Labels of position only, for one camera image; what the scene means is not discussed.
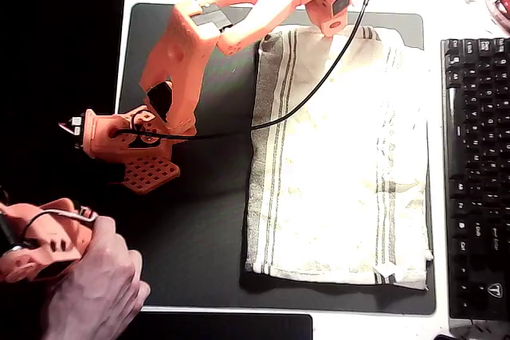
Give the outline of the person's hand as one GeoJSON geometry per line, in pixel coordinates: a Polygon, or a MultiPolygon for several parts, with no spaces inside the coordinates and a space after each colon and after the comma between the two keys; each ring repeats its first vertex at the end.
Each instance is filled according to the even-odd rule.
{"type": "Polygon", "coordinates": [[[54,289],[44,339],[116,339],[151,292],[143,258],[128,249],[110,217],[98,216],[87,252],[54,289]]]}

